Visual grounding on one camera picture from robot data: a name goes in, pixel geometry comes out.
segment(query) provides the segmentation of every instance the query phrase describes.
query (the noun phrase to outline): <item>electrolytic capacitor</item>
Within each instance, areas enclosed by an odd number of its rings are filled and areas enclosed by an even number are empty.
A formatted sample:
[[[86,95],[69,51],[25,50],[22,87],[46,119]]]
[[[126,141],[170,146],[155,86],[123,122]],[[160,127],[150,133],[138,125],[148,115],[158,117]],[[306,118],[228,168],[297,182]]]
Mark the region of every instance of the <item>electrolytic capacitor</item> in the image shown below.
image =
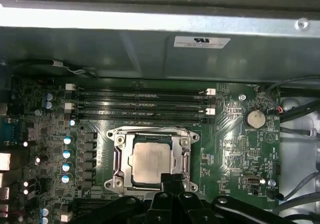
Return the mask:
[[[26,189],[24,189],[23,194],[28,195],[29,193],[32,193],[36,190],[35,185],[28,186]]]
[[[46,93],[44,97],[47,101],[55,100],[55,96],[52,93]]]
[[[52,213],[52,206],[46,206],[45,208],[41,209],[40,214],[43,217],[48,216],[49,214]]]
[[[36,109],[36,110],[34,111],[34,115],[36,115],[37,117],[40,117],[40,116],[42,115],[42,111],[39,110],[39,109]]]
[[[35,179],[35,178],[31,178],[30,180],[25,181],[25,182],[23,183],[23,186],[27,188],[27,187],[35,184],[35,183],[36,183],[36,179]]]
[[[74,154],[74,151],[69,149],[69,150],[65,150],[63,153],[62,153],[62,156],[63,158],[69,158],[71,157],[72,155]]]
[[[62,170],[65,172],[68,172],[70,169],[74,167],[74,164],[72,162],[67,162],[62,165]]]
[[[24,147],[34,147],[37,145],[37,142],[35,140],[24,141],[22,145]]]
[[[73,141],[75,140],[75,138],[73,136],[67,136],[63,139],[63,143],[66,145],[71,144]]]
[[[52,222],[52,216],[51,215],[48,215],[48,216],[46,216],[44,218],[41,218],[41,220],[40,220],[41,224],[49,224],[51,222]]]
[[[68,173],[68,174],[62,176],[61,181],[62,181],[62,183],[67,184],[71,178],[72,178],[72,174]]]
[[[44,107],[46,109],[54,109],[55,108],[55,106],[50,101],[44,102]]]
[[[44,163],[44,162],[47,162],[49,160],[49,157],[48,155],[41,155],[41,156],[38,156],[35,158],[35,162],[36,163]]]
[[[73,127],[73,126],[75,126],[75,125],[76,125],[76,121],[73,120],[73,119],[71,119],[71,120],[69,121],[69,126],[70,126],[70,127]]]

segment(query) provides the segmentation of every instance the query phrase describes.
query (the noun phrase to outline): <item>motherboard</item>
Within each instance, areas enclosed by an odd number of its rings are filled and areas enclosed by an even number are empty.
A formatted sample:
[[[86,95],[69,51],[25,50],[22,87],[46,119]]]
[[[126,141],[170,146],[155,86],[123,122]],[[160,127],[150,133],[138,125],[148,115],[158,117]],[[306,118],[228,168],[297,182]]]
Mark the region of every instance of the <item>motherboard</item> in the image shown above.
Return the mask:
[[[280,120],[265,85],[132,79],[13,79],[0,116],[0,215],[60,224],[121,196],[161,189],[161,173],[206,199],[271,211]],[[280,101],[279,90],[273,97]]]

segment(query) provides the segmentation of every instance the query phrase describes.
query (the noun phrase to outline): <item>screw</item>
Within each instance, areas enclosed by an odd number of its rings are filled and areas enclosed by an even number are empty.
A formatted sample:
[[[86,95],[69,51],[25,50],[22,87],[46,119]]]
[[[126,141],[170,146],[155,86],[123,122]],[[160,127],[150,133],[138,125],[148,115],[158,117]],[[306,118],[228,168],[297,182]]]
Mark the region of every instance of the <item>screw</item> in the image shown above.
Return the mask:
[[[121,180],[117,180],[115,184],[116,184],[117,187],[121,187],[122,186],[122,181]]]
[[[225,204],[225,203],[228,202],[228,200],[225,199],[225,198],[219,198],[219,199],[218,199],[218,202],[220,202],[221,204]]]
[[[240,101],[245,101],[246,98],[247,98],[247,97],[246,97],[244,94],[240,94],[240,95],[239,95],[239,100],[240,100]]]
[[[185,196],[186,198],[192,198],[192,194],[191,194],[191,193],[185,193],[184,196]]]
[[[187,139],[187,138],[182,138],[182,139],[180,140],[180,143],[181,143],[182,145],[187,145],[187,144],[188,144],[188,139]]]
[[[125,143],[125,139],[124,139],[124,137],[118,137],[117,139],[116,139],[116,141],[119,143],[119,144],[123,144],[123,143]]]
[[[277,182],[276,182],[275,180],[270,179],[270,180],[268,181],[268,186],[269,186],[269,187],[275,187],[276,185],[277,185]]]
[[[295,23],[295,28],[297,30],[306,31],[310,28],[310,23],[306,18],[300,18]]]
[[[167,198],[167,197],[168,197],[168,194],[167,194],[167,193],[161,193],[159,197],[161,197],[161,198]]]

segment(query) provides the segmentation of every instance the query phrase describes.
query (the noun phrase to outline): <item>chip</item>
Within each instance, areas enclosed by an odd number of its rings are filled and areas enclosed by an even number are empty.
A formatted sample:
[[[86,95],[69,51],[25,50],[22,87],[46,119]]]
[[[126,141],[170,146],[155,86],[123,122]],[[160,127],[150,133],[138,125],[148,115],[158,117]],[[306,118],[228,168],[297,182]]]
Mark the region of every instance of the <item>chip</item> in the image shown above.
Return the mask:
[[[47,170],[46,169],[41,169],[40,170],[40,175],[47,175]]]
[[[47,134],[48,129],[47,128],[41,128],[40,132],[41,134]]]
[[[53,149],[53,152],[54,152],[54,153],[61,153],[61,148],[54,148],[54,149]]]
[[[55,194],[57,196],[63,196],[65,193],[64,189],[56,189]]]
[[[54,208],[54,209],[60,209],[60,208],[61,208],[61,203],[55,203],[55,204],[53,205],[53,208]]]

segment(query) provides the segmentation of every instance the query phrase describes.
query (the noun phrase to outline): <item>red wire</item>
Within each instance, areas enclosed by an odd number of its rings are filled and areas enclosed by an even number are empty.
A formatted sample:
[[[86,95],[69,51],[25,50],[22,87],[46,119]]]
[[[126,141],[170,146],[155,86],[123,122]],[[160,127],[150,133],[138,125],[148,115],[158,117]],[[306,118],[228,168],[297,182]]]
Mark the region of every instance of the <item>red wire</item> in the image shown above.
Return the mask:
[[[284,112],[284,110],[280,106],[277,108],[277,110],[278,110],[279,113],[283,113]]]

